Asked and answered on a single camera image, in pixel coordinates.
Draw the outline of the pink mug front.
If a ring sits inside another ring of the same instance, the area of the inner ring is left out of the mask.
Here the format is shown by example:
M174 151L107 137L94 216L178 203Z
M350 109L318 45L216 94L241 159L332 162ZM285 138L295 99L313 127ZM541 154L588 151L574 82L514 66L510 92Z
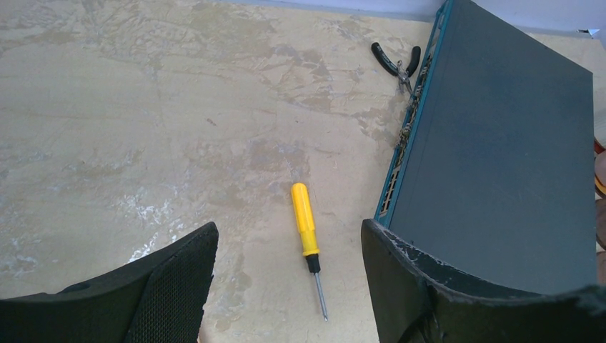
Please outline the pink mug front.
M595 153L595 193L598 198L605 198L605 148L594 138Z

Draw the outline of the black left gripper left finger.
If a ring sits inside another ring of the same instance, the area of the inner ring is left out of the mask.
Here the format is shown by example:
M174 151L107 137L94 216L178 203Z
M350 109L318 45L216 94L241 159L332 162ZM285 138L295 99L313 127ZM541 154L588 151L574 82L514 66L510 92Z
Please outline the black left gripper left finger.
M214 222L55 294L1 301L2 342L197 342L213 280Z

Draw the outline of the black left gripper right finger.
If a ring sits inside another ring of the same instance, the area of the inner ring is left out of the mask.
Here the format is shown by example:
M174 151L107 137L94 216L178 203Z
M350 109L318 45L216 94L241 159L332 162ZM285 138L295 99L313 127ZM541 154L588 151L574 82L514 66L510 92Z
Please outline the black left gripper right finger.
M493 284L403 241L373 219L361 225L369 294L381 342L603 342L605 288L556 295Z

